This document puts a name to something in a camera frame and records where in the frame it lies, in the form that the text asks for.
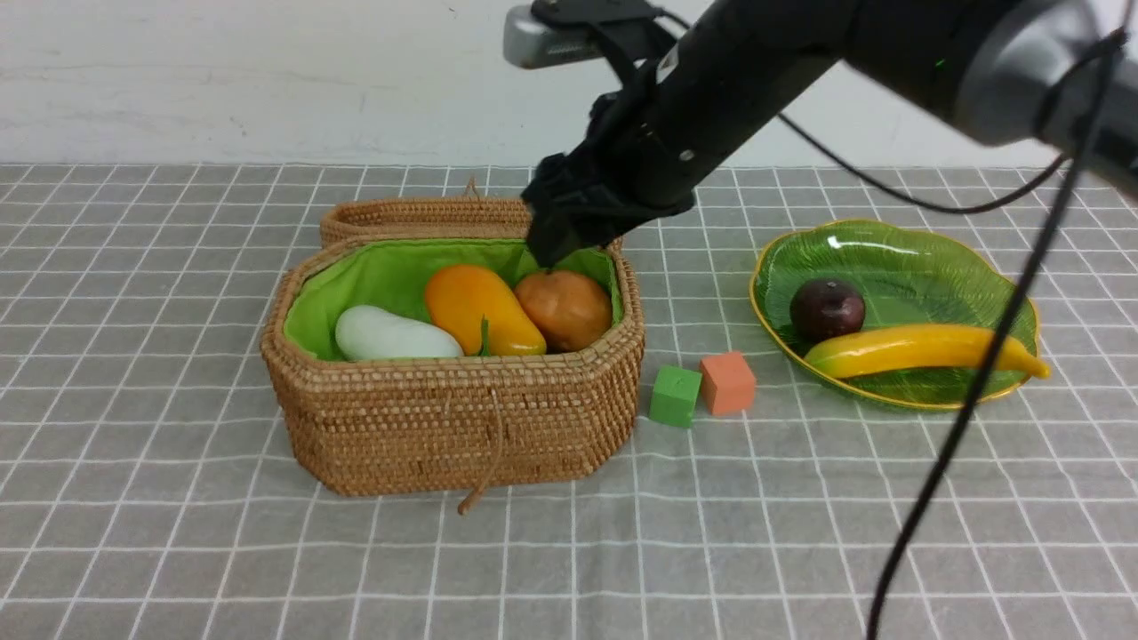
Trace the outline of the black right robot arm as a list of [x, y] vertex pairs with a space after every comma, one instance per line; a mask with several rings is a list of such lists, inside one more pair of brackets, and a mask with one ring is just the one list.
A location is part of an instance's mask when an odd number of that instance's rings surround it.
[[1077, 153], [1110, 40], [1086, 1], [716, 1], [682, 34], [646, 1], [509, 9], [505, 60], [608, 60], [572, 153], [523, 189], [541, 266], [693, 206], [696, 186], [838, 61], [984, 146]]

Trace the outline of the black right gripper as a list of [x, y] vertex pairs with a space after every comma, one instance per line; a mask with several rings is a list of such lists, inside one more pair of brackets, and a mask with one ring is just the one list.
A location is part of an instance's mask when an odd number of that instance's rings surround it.
[[692, 184], [662, 187], [644, 172], [665, 157], [646, 120], [657, 98], [655, 89], [630, 84], [597, 97], [582, 143], [541, 159], [521, 195], [530, 214], [525, 246], [538, 266], [694, 206]]

